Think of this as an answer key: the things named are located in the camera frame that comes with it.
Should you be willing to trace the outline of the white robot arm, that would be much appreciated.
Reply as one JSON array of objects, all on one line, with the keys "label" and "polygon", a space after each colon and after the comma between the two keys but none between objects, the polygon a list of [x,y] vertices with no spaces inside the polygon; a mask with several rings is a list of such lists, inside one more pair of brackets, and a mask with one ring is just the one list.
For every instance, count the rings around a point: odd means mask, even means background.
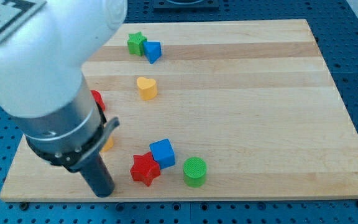
[{"label": "white robot arm", "polygon": [[114,182],[101,156],[106,119],[83,64],[120,28],[127,1],[0,1],[0,107],[43,160],[79,172],[94,194]]}]

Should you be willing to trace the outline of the yellow block behind arm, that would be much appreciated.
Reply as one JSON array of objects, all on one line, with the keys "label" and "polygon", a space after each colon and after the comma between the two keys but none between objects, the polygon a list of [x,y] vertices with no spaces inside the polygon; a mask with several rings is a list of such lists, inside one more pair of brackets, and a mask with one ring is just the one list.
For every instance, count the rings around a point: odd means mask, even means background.
[{"label": "yellow block behind arm", "polygon": [[103,146],[101,152],[109,151],[114,146],[114,139],[112,136],[108,138],[105,145]]}]

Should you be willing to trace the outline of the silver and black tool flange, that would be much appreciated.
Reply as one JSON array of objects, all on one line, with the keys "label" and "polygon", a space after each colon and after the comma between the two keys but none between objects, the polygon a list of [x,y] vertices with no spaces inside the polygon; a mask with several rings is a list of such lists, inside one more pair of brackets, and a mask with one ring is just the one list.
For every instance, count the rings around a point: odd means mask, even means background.
[{"label": "silver and black tool flange", "polygon": [[35,118],[13,116],[12,120],[36,155],[69,172],[90,166],[119,126],[117,117],[103,119],[84,79],[74,97],[54,112]]}]

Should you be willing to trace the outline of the red block behind arm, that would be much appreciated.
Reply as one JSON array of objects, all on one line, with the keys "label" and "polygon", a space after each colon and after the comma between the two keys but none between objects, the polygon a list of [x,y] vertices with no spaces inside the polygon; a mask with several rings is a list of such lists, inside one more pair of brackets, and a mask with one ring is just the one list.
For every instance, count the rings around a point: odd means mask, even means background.
[{"label": "red block behind arm", "polygon": [[100,92],[97,90],[91,90],[91,94],[93,95],[95,102],[101,108],[101,110],[105,111],[106,106],[104,104],[104,101],[103,101],[103,98],[102,98],[102,95],[100,94]]}]

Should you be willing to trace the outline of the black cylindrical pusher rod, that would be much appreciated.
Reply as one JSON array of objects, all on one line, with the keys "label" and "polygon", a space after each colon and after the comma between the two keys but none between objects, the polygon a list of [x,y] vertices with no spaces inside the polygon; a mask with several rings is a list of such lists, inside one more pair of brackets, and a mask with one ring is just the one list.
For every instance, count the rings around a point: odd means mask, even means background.
[{"label": "black cylindrical pusher rod", "polygon": [[80,174],[90,186],[93,193],[100,198],[108,197],[115,188],[114,181],[99,153],[85,160]]}]

